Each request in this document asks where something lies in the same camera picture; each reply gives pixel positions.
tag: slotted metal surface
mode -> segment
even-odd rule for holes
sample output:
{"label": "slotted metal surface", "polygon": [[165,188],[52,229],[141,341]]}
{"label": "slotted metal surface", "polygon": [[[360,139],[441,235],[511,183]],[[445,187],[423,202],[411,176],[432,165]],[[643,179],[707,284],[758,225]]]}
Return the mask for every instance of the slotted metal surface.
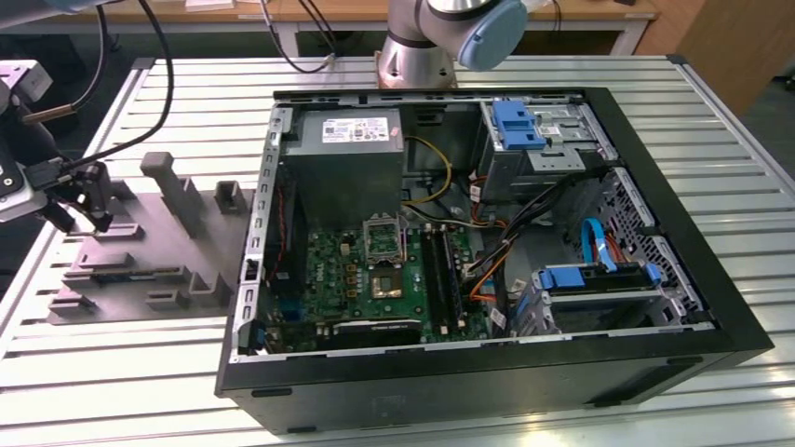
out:
{"label": "slotted metal surface", "polygon": [[[44,323],[80,241],[48,227],[0,304],[0,446],[718,445],[795,439],[795,199],[791,181],[724,115],[687,68],[664,58],[515,58],[460,86],[611,88],[707,236],[775,349],[742,367],[690,380],[638,407],[546,413],[276,439],[212,395],[223,318],[55,327]],[[323,74],[277,60],[184,60],[167,127],[109,161],[115,177],[153,191],[137,163],[169,151],[201,189],[251,186],[275,90],[375,88],[369,59]],[[155,122],[165,67],[135,71],[91,150]]]}

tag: orange wire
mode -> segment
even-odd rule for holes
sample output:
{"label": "orange wire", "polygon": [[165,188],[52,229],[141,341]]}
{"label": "orange wire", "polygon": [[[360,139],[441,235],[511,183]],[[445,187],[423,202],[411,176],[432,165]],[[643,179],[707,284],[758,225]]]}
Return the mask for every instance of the orange wire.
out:
{"label": "orange wire", "polygon": [[616,261],[620,263],[626,263],[626,256],[623,256],[622,247],[619,246],[619,242],[612,235],[607,235],[607,245],[612,248],[612,255],[616,258]]}
{"label": "orange wire", "polygon": [[480,290],[480,287],[483,286],[486,279],[488,279],[495,274],[495,270],[498,270],[499,265],[506,262],[506,258],[508,257],[510,252],[511,252],[511,250],[506,251],[506,254],[503,254],[502,258],[499,258],[496,260],[496,262],[492,264],[488,271],[486,272],[486,275],[483,275],[483,278],[480,278],[480,281],[478,281],[475,288],[470,292],[470,300],[474,300],[476,296],[483,296],[483,295],[478,295],[478,291]]}
{"label": "orange wire", "polygon": [[[478,208],[479,208],[479,207],[480,207],[480,202],[474,202],[474,205],[472,205],[472,213],[471,213],[471,214],[472,214],[472,215],[471,215],[472,222],[474,222],[475,224],[487,225],[487,224],[488,224],[488,222],[486,222],[486,221],[482,221],[482,220],[479,220],[479,218],[478,218]],[[498,227],[500,227],[500,228],[506,228],[506,227],[508,226],[508,224],[506,223],[506,221],[502,221],[502,220],[496,220],[496,221],[495,221],[495,225],[496,225]]]}
{"label": "orange wire", "polygon": [[498,300],[498,298],[494,297],[492,295],[474,295],[470,297],[470,299],[472,301],[488,301],[488,302],[495,302]]}

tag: motherboard chip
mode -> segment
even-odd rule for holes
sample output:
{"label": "motherboard chip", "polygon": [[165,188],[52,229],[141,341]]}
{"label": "motherboard chip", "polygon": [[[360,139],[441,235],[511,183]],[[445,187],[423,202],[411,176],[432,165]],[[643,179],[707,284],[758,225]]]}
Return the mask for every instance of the motherboard chip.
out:
{"label": "motherboard chip", "polygon": [[371,271],[372,299],[403,298],[403,270],[376,268]]}

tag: power supply label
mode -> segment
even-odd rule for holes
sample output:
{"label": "power supply label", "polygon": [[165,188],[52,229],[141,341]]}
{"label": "power supply label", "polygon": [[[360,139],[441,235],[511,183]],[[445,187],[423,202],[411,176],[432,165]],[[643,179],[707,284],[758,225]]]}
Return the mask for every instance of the power supply label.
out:
{"label": "power supply label", "polygon": [[387,119],[327,119],[323,121],[323,142],[388,142]]}

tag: blue latch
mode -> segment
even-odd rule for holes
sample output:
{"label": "blue latch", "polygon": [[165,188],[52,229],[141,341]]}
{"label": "blue latch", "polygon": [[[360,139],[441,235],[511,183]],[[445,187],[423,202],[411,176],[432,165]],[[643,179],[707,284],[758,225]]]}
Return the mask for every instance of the blue latch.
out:
{"label": "blue latch", "polygon": [[535,133],[535,115],[528,113],[524,102],[495,101],[492,110],[502,147],[507,150],[544,149],[547,139]]}
{"label": "blue latch", "polygon": [[579,267],[552,267],[538,272],[542,289],[546,291],[560,287],[584,287],[586,280]]}
{"label": "blue latch", "polygon": [[646,274],[648,275],[648,279],[655,286],[659,286],[662,283],[662,273],[659,272],[658,266],[655,264],[646,265]]}

